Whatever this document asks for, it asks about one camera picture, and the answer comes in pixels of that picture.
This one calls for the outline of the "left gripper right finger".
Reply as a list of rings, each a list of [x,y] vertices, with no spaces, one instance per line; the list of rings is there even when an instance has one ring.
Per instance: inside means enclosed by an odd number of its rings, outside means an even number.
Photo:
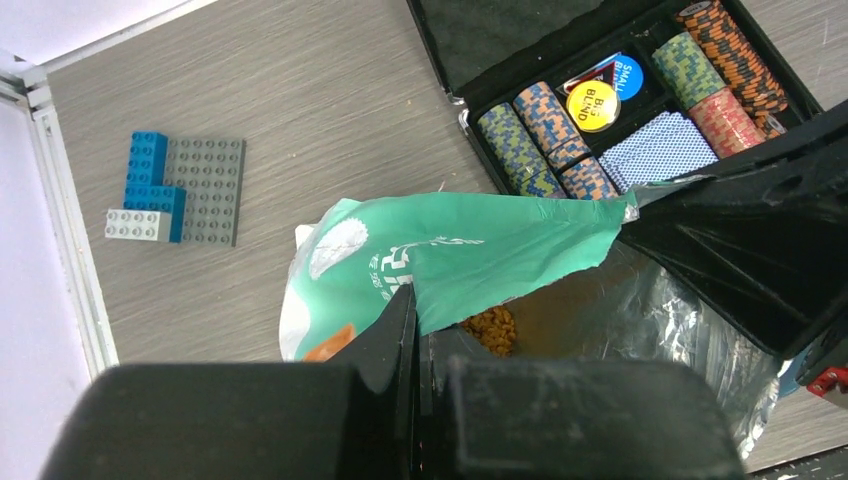
[[[428,479],[741,479],[716,396],[665,361],[498,358],[465,331],[420,346]]]

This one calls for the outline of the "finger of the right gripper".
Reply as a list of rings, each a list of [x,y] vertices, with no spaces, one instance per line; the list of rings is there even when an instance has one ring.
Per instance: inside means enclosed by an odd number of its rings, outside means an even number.
[[[621,240],[768,353],[847,318],[847,107],[702,169]]]

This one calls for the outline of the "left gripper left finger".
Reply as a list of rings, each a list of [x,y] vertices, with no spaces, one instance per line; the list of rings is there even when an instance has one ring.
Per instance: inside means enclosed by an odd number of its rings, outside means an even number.
[[[418,328],[401,288],[325,362],[135,364],[83,394],[45,479],[408,479]]]

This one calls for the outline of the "green pet food bag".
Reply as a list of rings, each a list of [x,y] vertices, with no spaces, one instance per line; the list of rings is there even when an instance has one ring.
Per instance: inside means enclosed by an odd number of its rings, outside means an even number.
[[[296,231],[279,321],[286,361],[324,361],[411,285],[423,334],[524,300],[556,354],[667,360],[716,393],[742,456],[776,404],[781,361],[618,240],[632,195],[600,201],[432,192],[343,198]]]

